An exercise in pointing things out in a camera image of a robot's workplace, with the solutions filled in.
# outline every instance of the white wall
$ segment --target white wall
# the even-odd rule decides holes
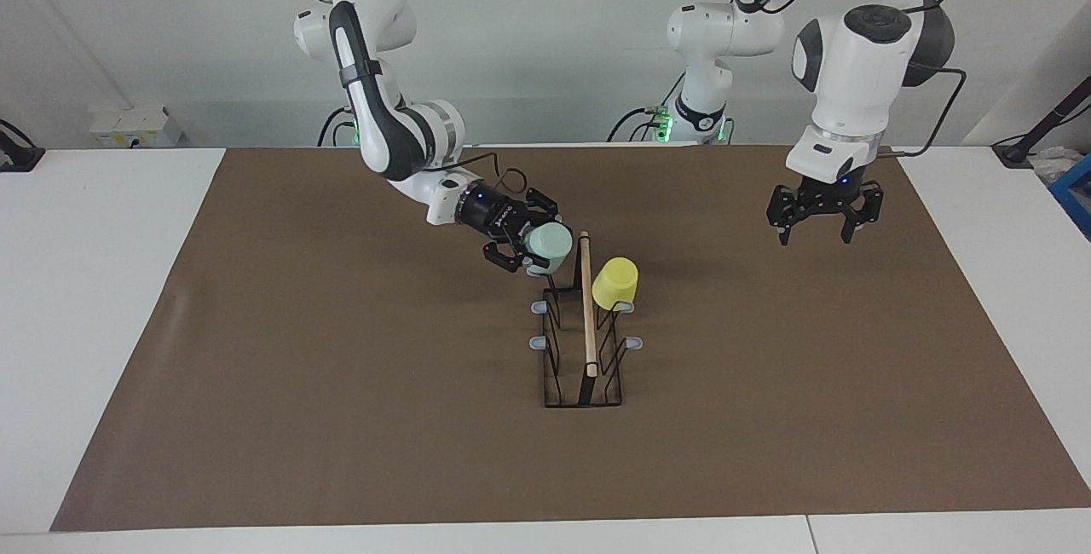
[[[477,143],[600,140],[618,116],[658,104],[681,72],[666,40],[674,8],[700,0],[411,0],[420,35],[391,53],[410,96],[448,97]],[[727,0],[706,0],[726,2]],[[813,15],[871,0],[801,0]],[[951,64],[971,81],[943,132],[961,143],[1084,0],[949,0]],[[195,146],[311,145],[336,76],[296,49],[293,14],[311,0],[52,0],[136,104],[165,104]],[[48,27],[2,0],[0,116],[46,146],[93,146],[87,105],[109,104]],[[740,142],[794,143],[812,108],[790,75],[791,37],[771,57],[736,60],[731,113]],[[892,145],[926,137],[952,82],[937,77],[895,105]]]
[[[970,132],[966,145],[991,145],[1026,134],[1088,75],[1091,75],[1091,2],[1083,5],[1053,45]],[[1091,99],[1076,107],[1076,111],[1084,104],[1091,104]],[[1055,128],[1038,145],[1039,149],[1047,146],[1067,146],[1091,154],[1091,112]]]

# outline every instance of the plastic cup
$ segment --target plastic cup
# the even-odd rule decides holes
[[[591,297],[603,310],[616,310],[618,302],[632,302],[636,298],[639,272],[628,258],[612,258],[591,285]]]
[[[568,257],[568,252],[572,252],[572,232],[564,225],[549,222],[530,231],[524,244],[532,254],[549,258],[550,262],[549,267],[532,266],[527,267],[527,272],[531,275],[553,275]]]

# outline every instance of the electrical outlet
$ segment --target electrical outlet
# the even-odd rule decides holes
[[[178,146],[182,130],[164,107],[96,112],[91,132],[101,146]]]

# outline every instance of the white table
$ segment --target white table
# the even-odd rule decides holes
[[[1091,552],[1086,509],[40,534],[221,157],[52,150],[32,173],[0,174],[0,552]],[[1030,170],[991,150],[902,162],[1089,480],[1091,244]]]

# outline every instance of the yellow cup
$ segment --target yellow cup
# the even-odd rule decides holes
[[[603,310],[614,310],[618,302],[632,302],[636,298],[639,272],[632,260],[612,258],[602,267],[591,285],[591,297]]]

